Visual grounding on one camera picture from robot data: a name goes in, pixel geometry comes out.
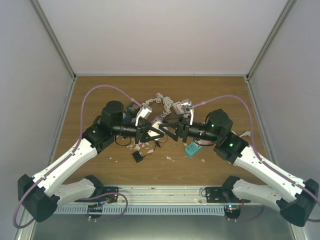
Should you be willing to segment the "white cube socket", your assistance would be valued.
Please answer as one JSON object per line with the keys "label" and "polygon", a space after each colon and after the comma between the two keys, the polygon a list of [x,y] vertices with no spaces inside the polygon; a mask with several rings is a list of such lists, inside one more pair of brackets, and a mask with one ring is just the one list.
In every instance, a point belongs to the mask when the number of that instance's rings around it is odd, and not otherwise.
{"label": "white cube socket", "polygon": [[183,114],[183,108],[182,108],[182,103],[180,101],[174,102],[173,103],[173,110],[177,115]]}

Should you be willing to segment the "teal power strip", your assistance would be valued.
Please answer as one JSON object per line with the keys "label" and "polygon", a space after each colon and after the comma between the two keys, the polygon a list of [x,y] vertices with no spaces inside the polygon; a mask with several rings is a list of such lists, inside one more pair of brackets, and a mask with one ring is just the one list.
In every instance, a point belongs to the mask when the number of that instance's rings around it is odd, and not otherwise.
{"label": "teal power strip", "polygon": [[193,157],[202,148],[203,148],[202,145],[199,145],[196,142],[192,142],[184,149],[184,152],[188,157]]}

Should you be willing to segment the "black charger plug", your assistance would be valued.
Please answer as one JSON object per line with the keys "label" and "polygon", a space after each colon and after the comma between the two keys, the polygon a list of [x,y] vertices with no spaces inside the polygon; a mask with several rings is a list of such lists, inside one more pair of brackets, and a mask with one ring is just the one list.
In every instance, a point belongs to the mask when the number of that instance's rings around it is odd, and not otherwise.
{"label": "black charger plug", "polygon": [[144,158],[151,156],[156,148],[161,148],[161,142],[160,141],[155,141],[153,149],[151,149],[146,155],[141,155],[138,151],[135,151],[132,153],[132,157],[134,158],[136,163],[140,163]]}

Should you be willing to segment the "white square adapter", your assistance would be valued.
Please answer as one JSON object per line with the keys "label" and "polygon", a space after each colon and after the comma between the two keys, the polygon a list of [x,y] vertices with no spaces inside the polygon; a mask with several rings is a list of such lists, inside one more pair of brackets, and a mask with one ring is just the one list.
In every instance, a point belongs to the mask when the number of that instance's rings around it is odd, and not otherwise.
{"label": "white square adapter", "polygon": [[160,138],[164,137],[164,132],[160,130],[160,127],[159,127],[161,124],[162,124],[161,121],[154,122],[152,124],[154,129],[148,130],[147,132],[150,137],[158,137],[158,138],[155,138],[154,141],[158,141]]}

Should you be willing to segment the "pink cube socket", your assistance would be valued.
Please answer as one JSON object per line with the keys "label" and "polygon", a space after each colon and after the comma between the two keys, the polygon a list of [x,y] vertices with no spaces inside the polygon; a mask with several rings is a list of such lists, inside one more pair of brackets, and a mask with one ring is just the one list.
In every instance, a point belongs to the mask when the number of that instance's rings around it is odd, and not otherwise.
{"label": "pink cube socket", "polygon": [[211,142],[211,141],[208,141],[208,140],[200,140],[199,141],[201,145],[204,145],[204,146],[209,146],[209,145],[214,145],[215,143],[214,142]]}

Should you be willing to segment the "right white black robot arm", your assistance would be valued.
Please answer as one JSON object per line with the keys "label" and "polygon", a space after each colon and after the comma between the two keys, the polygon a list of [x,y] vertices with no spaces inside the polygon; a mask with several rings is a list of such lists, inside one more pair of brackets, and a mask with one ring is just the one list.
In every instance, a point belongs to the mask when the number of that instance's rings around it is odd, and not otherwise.
{"label": "right white black robot arm", "polygon": [[236,199],[249,200],[269,207],[289,223],[304,227],[319,203],[319,184],[304,180],[286,172],[260,155],[247,141],[231,131],[233,121],[222,110],[214,110],[205,122],[194,122],[193,115],[180,114],[160,124],[159,129],[171,139],[188,138],[209,141],[215,145],[214,152],[222,160],[240,167],[262,180],[264,185],[256,185],[239,177],[230,176],[221,187],[221,196],[228,203]]}

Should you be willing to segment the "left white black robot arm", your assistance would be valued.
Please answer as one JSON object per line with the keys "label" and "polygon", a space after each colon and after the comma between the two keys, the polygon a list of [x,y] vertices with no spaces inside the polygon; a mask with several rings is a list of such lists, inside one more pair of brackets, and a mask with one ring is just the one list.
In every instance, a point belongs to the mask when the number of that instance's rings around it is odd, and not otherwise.
{"label": "left white black robot arm", "polygon": [[98,202],[103,189],[93,176],[74,184],[64,181],[79,167],[95,158],[114,143],[118,136],[133,138],[136,143],[147,143],[162,138],[164,133],[153,127],[147,117],[149,106],[142,107],[135,122],[124,121],[124,105],[109,101],[94,123],[80,134],[77,142],[51,165],[34,174],[22,175],[17,181],[18,205],[23,206],[38,223],[47,220],[56,209],[77,200]]}

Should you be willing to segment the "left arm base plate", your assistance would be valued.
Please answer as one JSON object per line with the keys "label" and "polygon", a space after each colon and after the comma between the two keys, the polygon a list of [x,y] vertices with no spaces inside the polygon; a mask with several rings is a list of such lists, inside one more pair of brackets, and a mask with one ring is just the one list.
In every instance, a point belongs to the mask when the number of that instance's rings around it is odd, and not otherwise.
{"label": "left arm base plate", "polygon": [[[118,193],[119,188],[117,186],[103,186],[98,190],[95,190],[93,194],[90,196],[91,198],[100,196],[105,193]],[[88,205],[88,216],[97,219],[102,216],[104,205],[113,204],[118,201],[118,197],[116,194],[104,195],[96,199],[85,200]]]}

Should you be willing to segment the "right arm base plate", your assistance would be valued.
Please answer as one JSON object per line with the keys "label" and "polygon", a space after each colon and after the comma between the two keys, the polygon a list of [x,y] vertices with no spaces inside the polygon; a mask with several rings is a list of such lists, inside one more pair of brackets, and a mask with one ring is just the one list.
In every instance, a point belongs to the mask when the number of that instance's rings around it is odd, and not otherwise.
{"label": "right arm base plate", "polygon": [[207,203],[222,203],[224,217],[227,220],[236,221],[240,217],[244,204],[251,202],[248,199],[236,197],[231,190],[223,190],[220,186],[201,188],[199,193],[205,197]]}

